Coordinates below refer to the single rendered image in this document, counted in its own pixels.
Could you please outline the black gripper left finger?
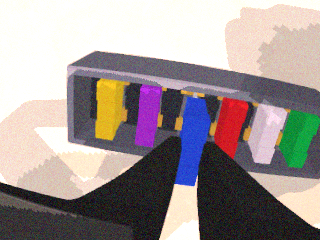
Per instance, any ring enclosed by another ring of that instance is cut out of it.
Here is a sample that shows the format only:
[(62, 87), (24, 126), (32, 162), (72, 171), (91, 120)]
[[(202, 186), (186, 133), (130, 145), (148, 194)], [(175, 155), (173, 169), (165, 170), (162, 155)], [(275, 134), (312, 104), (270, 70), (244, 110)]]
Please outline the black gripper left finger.
[(77, 199), (0, 183), (0, 240), (160, 240), (183, 152), (181, 137)]

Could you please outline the purple fuse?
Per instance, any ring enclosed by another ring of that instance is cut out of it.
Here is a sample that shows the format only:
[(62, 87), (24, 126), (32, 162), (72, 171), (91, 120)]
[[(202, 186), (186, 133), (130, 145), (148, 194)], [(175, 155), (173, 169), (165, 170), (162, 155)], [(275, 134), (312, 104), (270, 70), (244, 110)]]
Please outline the purple fuse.
[(159, 119), (161, 93), (163, 93), (163, 87), (141, 85), (135, 145), (153, 148), (157, 123), (159, 123), (157, 119)]

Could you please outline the red fuse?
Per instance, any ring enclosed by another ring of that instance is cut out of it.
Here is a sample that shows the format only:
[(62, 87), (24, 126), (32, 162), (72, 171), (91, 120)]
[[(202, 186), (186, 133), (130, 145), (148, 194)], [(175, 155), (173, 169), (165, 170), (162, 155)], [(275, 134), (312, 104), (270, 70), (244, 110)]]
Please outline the red fuse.
[(247, 101), (232, 100), (224, 97), (221, 104), (219, 121), (215, 132), (215, 144), (235, 159), (237, 141), (239, 141), (241, 124), (244, 123), (249, 105)]

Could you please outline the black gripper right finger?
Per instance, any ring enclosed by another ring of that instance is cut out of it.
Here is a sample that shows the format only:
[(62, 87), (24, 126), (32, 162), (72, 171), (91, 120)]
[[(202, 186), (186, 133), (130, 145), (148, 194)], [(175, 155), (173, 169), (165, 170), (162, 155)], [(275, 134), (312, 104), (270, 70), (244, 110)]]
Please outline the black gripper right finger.
[(297, 216), (251, 173), (205, 141), (197, 171), (200, 240), (320, 240), (320, 229)]

